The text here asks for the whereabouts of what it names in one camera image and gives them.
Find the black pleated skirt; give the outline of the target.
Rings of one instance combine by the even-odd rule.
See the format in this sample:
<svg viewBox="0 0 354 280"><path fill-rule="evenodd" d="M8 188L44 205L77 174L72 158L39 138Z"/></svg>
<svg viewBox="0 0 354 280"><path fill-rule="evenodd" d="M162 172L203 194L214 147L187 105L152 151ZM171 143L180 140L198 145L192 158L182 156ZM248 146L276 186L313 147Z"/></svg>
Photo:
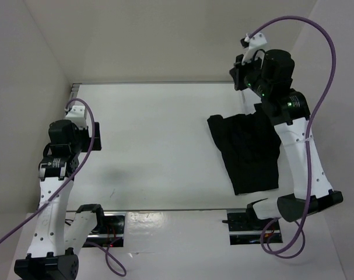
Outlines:
<svg viewBox="0 0 354 280"><path fill-rule="evenodd" d="M207 123L235 195L279 188L281 140L261 108L227 118L212 115Z"/></svg>

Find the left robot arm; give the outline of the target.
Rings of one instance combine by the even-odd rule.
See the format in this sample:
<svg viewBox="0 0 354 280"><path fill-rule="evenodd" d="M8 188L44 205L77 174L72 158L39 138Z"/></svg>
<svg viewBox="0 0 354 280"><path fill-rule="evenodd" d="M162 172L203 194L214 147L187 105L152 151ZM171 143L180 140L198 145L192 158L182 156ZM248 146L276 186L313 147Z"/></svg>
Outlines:
<svg viewBox="0 0 354 280"><path fill-rule="evenodd" d="M76 279L78 255L90 232L106 227L99 204L81 205L71 225L65 224L66 209L74 178L83 162L79 155L101 150L100 124L93 133L71 120L58 120L48 129L39 164L40 203L37 224L24 259L16 260L14 272L21 279Z"/></svg>

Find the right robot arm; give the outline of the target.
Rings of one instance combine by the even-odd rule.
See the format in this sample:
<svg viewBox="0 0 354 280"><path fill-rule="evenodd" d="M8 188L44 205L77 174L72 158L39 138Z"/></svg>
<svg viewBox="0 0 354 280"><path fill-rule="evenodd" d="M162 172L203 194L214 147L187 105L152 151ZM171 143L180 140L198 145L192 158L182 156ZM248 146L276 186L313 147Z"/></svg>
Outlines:
<svg viewBox="0 0 354 280"><path fill-rule="evenodd" d="M305 96L292 89L295 62L284 50L268 50L263 58L256 51L236 57L229 71L235 90L250 89L261 101L255 104L270 120L281 140L293 178L293 192L247 205L246 224L259 229L266 220L283 218L294 222L343 202L324 174L312 137L307 129L310 110Z"/></svg>

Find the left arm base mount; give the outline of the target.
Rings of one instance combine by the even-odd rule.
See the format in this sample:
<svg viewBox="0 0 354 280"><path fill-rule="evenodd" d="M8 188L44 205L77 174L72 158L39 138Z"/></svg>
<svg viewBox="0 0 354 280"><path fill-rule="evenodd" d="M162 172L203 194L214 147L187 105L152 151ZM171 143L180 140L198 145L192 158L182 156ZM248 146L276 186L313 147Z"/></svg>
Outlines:
<svg viewBox="0 0 354 280"><path fill-rule="evenodd" d="M122 247L124 244L125 212L68 211L64 224L65 248Z"/></svg>

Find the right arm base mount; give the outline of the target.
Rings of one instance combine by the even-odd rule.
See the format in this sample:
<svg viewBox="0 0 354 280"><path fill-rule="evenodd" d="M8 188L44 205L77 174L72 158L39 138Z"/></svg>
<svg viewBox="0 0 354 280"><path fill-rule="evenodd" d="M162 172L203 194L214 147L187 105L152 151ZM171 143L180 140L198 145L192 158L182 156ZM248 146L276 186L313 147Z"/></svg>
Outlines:
<svg viewBox="0 0 354 280"><path fill-rule="evenodd" d="M230 245L260 244L261 233L271 219L250 222L244 212L227 212L227 218L222 223L227 225ZM279 222L271 225L264 234L264 243L270 239L270 243L282 243L282 234Z"/></svg>

